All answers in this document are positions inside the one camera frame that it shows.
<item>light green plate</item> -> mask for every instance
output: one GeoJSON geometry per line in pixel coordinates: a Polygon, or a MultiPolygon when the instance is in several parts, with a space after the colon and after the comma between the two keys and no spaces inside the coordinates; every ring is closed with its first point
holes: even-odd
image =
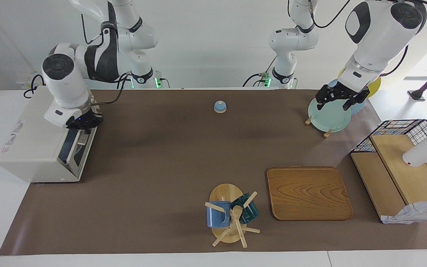
{"type": "Polygon", "coordinates": [[[315,98],[311,101],[307,113],[312,116],[311,122],[315,128],[329,132],[339,132],[349,125],[352,117],[351,109],[344,111],[342,106],[347,100],[335,100],[326,103],[322,110],[317,109],[317,101],[315,98]]]}

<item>dark green mug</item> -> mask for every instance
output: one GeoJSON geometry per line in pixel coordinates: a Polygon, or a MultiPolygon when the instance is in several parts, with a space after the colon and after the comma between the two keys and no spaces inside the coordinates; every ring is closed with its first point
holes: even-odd
{"type": "Polygon", "coordinates": [[[256,208],[255,203],[253,201],[251,201],[246,208],[243,207],[243,205],[248,199],[249,199],[249,193],[246,193],[243,196],[232,201],[232,204],[230,204],[230,208],[234,208],[235,206],[242,207],[243,212],[239,220],[241,224],[250,223],[252,220],[256,219],[256,217],[258,217],[259,215],[259,211],[256,208]]]}

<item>wire basket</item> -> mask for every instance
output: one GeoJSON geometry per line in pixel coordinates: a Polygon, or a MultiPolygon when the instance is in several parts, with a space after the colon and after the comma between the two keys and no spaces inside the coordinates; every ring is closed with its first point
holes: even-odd
{"type": "Polygon", "coordinates": [[[385,121],[360,142],[351,153],[376,152],[370,139],[373,135],[408,135],[413,144],[416,145],[427,137],[427,120],[385,121]]]}

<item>brown table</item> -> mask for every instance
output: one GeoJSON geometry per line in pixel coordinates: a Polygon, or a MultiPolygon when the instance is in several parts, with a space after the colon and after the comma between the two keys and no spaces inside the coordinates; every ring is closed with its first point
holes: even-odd
{"type": "MultiPolygon", "coordinates": [[[[114,91],[94,91],[98,101],[114,91]]],[[[305,126],[315,91],[125,91],[102,107],[76,184],[31,184],[0,255],[427,248],[427,221],[383,225],[349,151],[378,125],[369,103],[328,139],[305,126]],[[216,114],[224,100],[228,110],[216,114]],[[354,218],[277,221],[265,172],[273,166],[334,166],[354,218]],[[241,243],[212,247],[204,202],[218,184],[257,191],[261,215],[241,243]]]]}

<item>white robotic arm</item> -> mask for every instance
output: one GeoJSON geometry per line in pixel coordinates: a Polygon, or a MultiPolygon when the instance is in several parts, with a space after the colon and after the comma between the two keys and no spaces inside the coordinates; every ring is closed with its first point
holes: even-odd
{"type": "Polygon", "coordinates": [[[119,53],[129,62],[136,88],[159,87],[156,71],[141,49],[156,47],[152,27],[145,24],[132,0],[70,0],[80,12],[100,22],[102,42],[97,46],[62,43],[42,64],[42,75],[54,96],[44,115],[51,123],[87,130],[103,118],[92,110],[83,79],[113,83],[120,79],[119,53]]]}
{"type": "MultiPolygon", "coordinates": [[[[314,8],[319,0],[311,2],[314,8]]],[[[280,88],[289,88],[292,83],[294,69],[298,62],[293,52],[313,49],[319,42],[319,33],[310,15],[309,0],[294,0],[290,5],[289,13],[291,20],[297,26],[293,29],[277,30],[269,38],[269,46],[276,52],[277,61],[268,75],[272,77],[271,86],[280,88]]]]}
{"type": "Polygon", "coordinates": [[[348,99],[344,110],[362,103],[388,63],[407,46],[426,22],[426,8],[420,1],[367,0],[350,13],[345,29],[357,50],[333,88],[324,85],[315,96],[320,110],[337,99],[348,99]]]}

